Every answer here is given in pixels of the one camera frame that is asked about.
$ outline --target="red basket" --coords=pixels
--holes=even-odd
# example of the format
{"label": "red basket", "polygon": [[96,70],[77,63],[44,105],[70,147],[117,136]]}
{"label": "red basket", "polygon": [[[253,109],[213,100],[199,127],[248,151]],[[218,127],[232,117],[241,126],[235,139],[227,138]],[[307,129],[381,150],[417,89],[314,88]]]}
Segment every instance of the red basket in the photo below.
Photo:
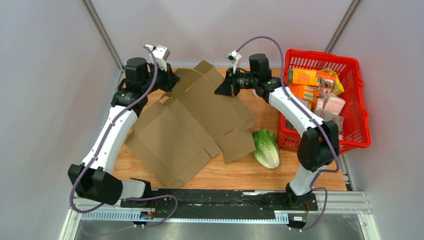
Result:
{"label": "red basket", "polygon": [[[340,116],[344,118],[343,130],[340,133],[342,139],[339,140],[340,154],[356,148],[369,147],[371,138],[368,127],[368,112],[364,107],[363,81],[358,61],[354,58],[325,52],[289,49],[285,54],[285,83],[287,83],[288,70],[294,68],[315,70],[331,68],[337,72],[344,88],[344,93],[339,97],[346,101],[340,113]],[[277,144],[283,150],[297,152],[301,137],[297,131],[286,128],[285,122],[286,118],[280,113],[278,116]]]}

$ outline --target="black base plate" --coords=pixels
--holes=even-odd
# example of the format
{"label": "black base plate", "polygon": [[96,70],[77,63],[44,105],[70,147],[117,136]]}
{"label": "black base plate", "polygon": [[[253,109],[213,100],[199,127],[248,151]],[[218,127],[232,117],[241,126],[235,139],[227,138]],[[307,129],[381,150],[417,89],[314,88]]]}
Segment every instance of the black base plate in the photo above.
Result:
{"label": "black base plate", "polygon": [[[254,190],[209,190],[209,189],[166,189],[152,190],[152,195],[174,195],[178,209],[173,218],[187,219],[275,219],[274,211],[293,210],[287,202],[285,192],[259,193]],[[310,211],[317,211],[315,194],[306,201]],[[167,198],[157,200],[155,217],[164,218],[173,209],[175,202]],[[136,202],[121,201],[123,208],[140,208]],[[296,211],[305,211],[301,206]]]}

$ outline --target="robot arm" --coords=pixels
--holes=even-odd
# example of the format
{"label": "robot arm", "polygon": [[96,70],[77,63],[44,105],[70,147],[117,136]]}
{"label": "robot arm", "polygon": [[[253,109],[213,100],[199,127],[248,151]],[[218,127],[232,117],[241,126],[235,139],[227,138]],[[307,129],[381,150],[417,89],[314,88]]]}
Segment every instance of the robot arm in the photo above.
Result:
{"label": "robot arm", "polygon": [[301,136],[297,157],[300,165],[294,179],[287,184],[289,205],[301,206],[311,193],[311,185],[318,171],[324,170],[332,161],[333,155],[327,143],[322,139],[319,124],[330,139],[332,148],[339,155],[338,127],[334,121],[324,121],[306,108],[293,95],[279,77],[272,77],[268,58],[263,53],[249,57],[250,71],[235,69],[242,56],[236,51],[228,54],[233,63],[226,71],[224,82],[215,90],[215,94],[234,97],[241,89],[255,89],[256,94],[275,107],[295,127]]}
{"label": "robot arm", "polygon": [[[169,55],[168,48],[160,45],[146,45],[146,47],[152,51],[158,65],[156,82],[150,92],[157,89],[170,92],[180,78],[172,72],[171,65],[166,63]],[[112,173],[119,150],[130,128],[147,104],[147,97],[134,105],[132,109],[125,111],[116,121],[114,119],[146,93],[152,83],[153,75],[153,64],[147,63],[144,58],[136,57],[127,61],[125,79],[122,80],[118,91],[113,96],[109,115],[98,139],[80,165],[72,164],[69,167],[69,179],[72,184],[75,184],[84,167],[95,159],[76,185],[75,192],[79,197],[108,205],[115,204],[119,199],[149,197],[146,196],[146,193],[150,192],[148,182],[139,179],[119,180],[112,176]]]}

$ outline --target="orange package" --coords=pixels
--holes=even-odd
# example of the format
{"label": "orange package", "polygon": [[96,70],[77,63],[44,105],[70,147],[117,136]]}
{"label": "orange package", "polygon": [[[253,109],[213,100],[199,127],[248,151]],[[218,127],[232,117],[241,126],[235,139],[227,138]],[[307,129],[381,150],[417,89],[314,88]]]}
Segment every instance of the orange package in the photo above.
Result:
{"label": "orange package", "polygon": [[320,84],[323,84],[323,80],[331,80],[335,82],[336,77],[331,73],[322,71],[294,68],[288,70],[287,80],[289,84],[320,86]]}
{"label": "orange package", "polygon": [[289,83],[288,88],[298,98],[313,101],[314,100],[314,87],[303,84]]}

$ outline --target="flattened cardboard box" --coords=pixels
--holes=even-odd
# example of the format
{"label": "flattened cardboard box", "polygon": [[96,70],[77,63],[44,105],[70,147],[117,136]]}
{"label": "flattened cardboard box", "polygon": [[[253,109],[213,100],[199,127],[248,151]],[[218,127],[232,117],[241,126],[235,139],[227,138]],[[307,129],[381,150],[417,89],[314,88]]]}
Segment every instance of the flattened cardboard box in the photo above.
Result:
{"label": "flattened cardboard box", "polygon": [[169,98],[140,114],[125,143],[167,188],[180,188],[211,158],[226,164],[255,150],[255,116],[238,97],[216,95],[224,80],[206,61],[179,68]]}

